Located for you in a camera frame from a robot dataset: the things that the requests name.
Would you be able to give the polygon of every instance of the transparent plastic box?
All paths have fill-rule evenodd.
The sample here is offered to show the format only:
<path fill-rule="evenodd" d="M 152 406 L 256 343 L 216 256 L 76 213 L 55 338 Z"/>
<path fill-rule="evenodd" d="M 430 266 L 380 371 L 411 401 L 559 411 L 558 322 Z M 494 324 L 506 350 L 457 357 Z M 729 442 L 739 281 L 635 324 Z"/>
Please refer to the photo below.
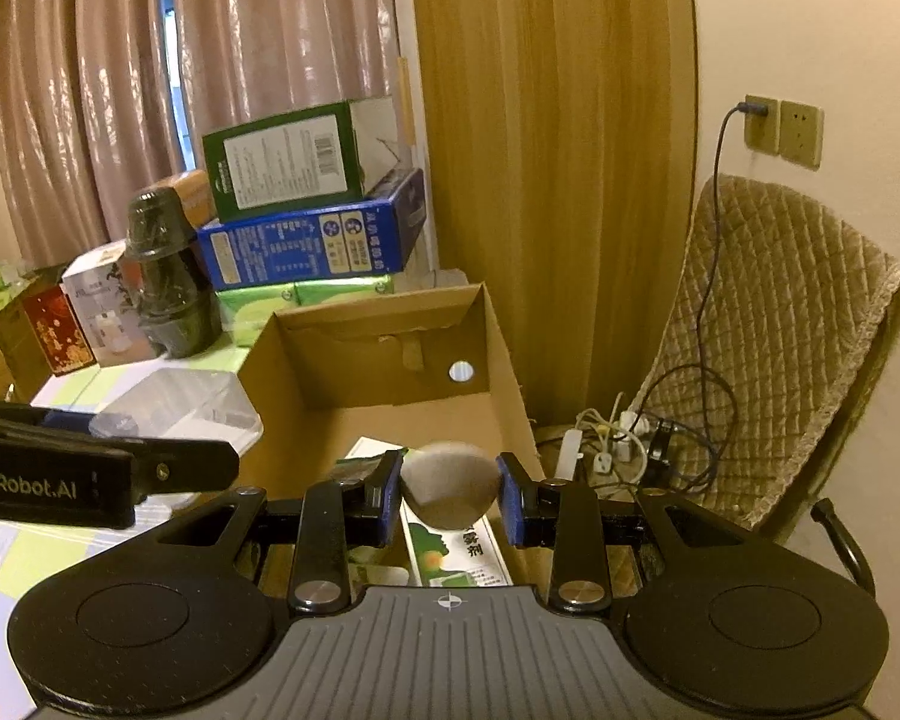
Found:
<path fill-rule="evenodd" d="M 263 432 L 263 421 L 240 379 L 224 370 L 161 368 L 90 420 L 94 436 L 223 440 L 241 457 Z M 177 509 L 197 496 L 154 497 Z"/>

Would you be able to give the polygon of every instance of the black curved handle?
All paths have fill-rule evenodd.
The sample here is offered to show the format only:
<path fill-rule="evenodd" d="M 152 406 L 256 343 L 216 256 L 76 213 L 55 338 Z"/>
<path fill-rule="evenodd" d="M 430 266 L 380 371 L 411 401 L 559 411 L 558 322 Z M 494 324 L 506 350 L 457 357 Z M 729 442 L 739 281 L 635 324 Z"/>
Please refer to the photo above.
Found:
<path fill-rule="evenodd" d="M 810 517 L 814 522 L 823 525 L 823 530 L 830 536 L 830 543 L 833 544 L 834 550 L 840 557 L 840 562 L 850 572 L 853 581 L 856 581 L 866 592 L 869 592 L 876 598 L 876 584 L 874 584 L 874 572 L 866 562 L 864 551 L 860 549 L 860 545 L 850 536 L 850 531 L 837 517 L 834 511 L 833 501 L 829 498 L 821 498 L 810 509 Z"/>

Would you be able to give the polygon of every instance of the pink curtain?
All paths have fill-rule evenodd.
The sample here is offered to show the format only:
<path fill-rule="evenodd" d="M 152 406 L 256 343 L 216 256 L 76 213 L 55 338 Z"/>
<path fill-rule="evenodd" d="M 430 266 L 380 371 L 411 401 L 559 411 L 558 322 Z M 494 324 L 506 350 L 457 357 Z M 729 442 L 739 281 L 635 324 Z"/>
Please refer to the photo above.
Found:
<path fill-rule="evenodd" d="M 0 0 L 0 168 L 21 252 L 122 237 L 135 191 L 182 170 L 159 0 Z"/>
<path fill-rule="evenodd" d="M 394 0 L 175 0 L 194 154 L 207 132 L 396 79 Z"/>

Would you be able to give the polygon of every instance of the open cardboard box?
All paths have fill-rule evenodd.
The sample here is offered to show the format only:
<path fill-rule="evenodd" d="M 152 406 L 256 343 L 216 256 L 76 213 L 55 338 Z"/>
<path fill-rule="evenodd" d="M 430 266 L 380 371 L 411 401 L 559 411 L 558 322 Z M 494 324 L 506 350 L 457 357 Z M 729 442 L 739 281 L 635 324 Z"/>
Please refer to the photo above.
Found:
<path fill-rule="evenodd" d="M 451 378 L 456 362 L 471 365 L 467 381 Z M 459 440 L 492 456 L 509 451 L 530 477 L 543 477 L 484 286 L 276 314 L 240 380 L 264 435 L 242 458 L 238 483 L 265 488 L 271 499 L 302 497 L 363 436 L 412 448 Z M 514 582 L 544 589 L 549 552 L 515 550 L 496 506 L 488 516 Z M 403 550 L 390 554 L 406 560 Z"/>

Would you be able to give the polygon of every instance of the curtain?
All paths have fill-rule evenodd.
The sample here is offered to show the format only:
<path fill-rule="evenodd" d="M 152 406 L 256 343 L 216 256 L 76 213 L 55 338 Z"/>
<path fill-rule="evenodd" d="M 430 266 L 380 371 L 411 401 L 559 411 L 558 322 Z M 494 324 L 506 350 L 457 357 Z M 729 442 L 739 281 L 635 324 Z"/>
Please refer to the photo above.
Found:
<path fill-rule="evenodd" d="M 175 0 L 194 154 L 207 132 L 391 91 L 394 0 Z"/>
<path fill-rule="evenodd" d="M 679 279 L 693 0 L 414 1 L 440 264 L 490 287 L 531 418 L 610 416 Z"/>
<path fill-rule="evenodd" d="M 182 169 L 159 0 L 0 0 L 0 169 L 21 252 L 67 262 L 125 233 Z"/>

